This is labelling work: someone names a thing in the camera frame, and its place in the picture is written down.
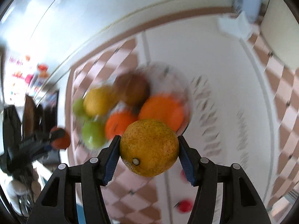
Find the dark orange tangerine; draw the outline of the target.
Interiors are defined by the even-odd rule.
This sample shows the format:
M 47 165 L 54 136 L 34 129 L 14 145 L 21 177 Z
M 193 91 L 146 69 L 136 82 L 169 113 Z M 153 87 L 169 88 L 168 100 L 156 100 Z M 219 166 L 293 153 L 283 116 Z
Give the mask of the dark orange tangerine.
M 71 144 L 70 134 L 65 131 L 65 135 L 62 138 L 58 138 L 51 143 L 52 148 L 56 150 L 66 150 Z

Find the green apple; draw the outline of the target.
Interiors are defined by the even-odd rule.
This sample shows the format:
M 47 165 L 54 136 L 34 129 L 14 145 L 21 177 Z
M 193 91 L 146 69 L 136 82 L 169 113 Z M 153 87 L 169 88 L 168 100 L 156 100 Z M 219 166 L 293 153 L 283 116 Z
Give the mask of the green apple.
M 101 121 L 85 121 L 82 127 L 82 140 L 90 150 L 102 148 L 107 139 L 104 131 L 105 124 Z
M 84 99 L 78 98 L 74 100 L 72 110 L 76 117 L 86 117 L 87 115 L 84 109 Z

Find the red cherry tomato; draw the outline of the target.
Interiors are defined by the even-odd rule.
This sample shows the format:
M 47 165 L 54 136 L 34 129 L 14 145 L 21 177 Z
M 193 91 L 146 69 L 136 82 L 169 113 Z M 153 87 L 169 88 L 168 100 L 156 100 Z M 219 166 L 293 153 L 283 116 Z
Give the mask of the red cherry tomato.
M 179 213 L 189 213 L 193 209 L 194 202 L 191 199 L 182 199 L 174 207 Z
M 181 180 L 182 180 L 184 183 L 188 183 L 188 182 L 189 182 L 189 181 L 187 180 L 187 178 L 186 178 L 186 175 L 185 175 L 185 172 L 184 172 L 183 169 L 180 171 L 180 178 L 181 178 Z

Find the bright orange mandarin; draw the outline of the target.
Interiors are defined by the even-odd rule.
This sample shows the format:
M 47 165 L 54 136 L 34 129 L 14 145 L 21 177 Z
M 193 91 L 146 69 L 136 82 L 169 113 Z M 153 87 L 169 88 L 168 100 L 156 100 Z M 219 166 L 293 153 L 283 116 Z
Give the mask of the bright orange mandarin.
M 112 113 L 105 123 L 105 136 L 112 140 L 114 136 L 121 136 L 126 128 L 137 120 L 137 116 L 130 111 L 119 111 Z

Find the speckled yellow orange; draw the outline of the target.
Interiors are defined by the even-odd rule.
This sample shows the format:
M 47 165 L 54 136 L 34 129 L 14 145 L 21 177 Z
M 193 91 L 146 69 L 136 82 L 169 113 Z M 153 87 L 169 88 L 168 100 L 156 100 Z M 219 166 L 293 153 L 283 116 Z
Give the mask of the speckled yellow orange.
M 167 171 L 177 161 L 178 154 L 176 133 L 155 119 L 135 121 L 121 136 L 121 159 L 140 176 L 154 177 Z

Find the large orange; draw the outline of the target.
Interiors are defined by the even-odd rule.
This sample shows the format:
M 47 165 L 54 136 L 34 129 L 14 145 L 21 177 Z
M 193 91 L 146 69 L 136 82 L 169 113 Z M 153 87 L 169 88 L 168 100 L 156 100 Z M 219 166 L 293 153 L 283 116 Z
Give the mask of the large orange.
M 138 119 L 156 119 L 177 132 L 184 121 L 184 107 L 170 95 L 154 95 L 145 101 Z

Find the yellow lemon on plate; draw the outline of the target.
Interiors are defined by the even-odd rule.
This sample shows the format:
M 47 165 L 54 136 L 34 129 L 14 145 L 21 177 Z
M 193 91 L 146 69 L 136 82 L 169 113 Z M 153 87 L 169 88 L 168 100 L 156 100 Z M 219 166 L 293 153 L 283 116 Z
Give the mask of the yellow lemon on plate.
M 118 103 L 111 85 L 102 85 L 90 90 L 83 101 L 85 113 L 90 117 L 105 116 Z

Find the patterned table mat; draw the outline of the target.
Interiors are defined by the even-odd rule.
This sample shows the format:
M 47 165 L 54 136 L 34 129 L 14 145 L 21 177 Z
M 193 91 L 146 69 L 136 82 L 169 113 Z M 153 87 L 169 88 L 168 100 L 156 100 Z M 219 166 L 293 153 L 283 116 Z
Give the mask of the patterned table mat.
M 73 101 L 89 89 L 139 69 L 153 95 L 177 100 L 178 134 L 217 164 L 239 163 L 272 223 L 281 223 L 298 190 L 298 22 L 289 8 L 269 5 L 246 35 L 228 7 L 164 15 L 119 33 L 71 67 L 67 126 L 71 164 L 97 154 L 81 140 Z

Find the brownish red apple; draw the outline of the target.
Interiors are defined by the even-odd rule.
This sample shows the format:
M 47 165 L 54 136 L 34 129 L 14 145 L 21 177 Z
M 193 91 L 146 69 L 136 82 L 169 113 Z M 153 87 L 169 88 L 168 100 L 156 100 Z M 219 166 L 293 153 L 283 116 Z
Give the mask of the brownish red apple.
M 128 106 L 141 106 L 150 96 L 150 83 L 144 74 L 131 71 L 117 76 L 113 90 Z

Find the floral glass plate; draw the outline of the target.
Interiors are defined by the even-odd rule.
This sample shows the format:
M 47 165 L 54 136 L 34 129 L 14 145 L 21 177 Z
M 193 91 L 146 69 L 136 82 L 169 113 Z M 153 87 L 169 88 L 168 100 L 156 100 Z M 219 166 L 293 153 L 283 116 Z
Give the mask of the floral glass plate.
M 73 137 L 88 151 L 102 149 L 137 119 L 157 119 L 183 134 L 192 116 L 187 78 L 174 66 L 153 63 L 113 72 L 73 89 Z

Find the white folded paper towel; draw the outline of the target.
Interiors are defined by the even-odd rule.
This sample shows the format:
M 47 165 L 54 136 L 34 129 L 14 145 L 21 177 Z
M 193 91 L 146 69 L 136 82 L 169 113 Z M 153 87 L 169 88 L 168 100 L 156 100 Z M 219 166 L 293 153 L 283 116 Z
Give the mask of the white folded paper towel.
M 242 11 L 237 17 L 221 15 L 217 19 L 217 26 L 222 34 L 232 36 L 237 39 L 246 41 L 252 36 L 252 27 L 244 11 Z

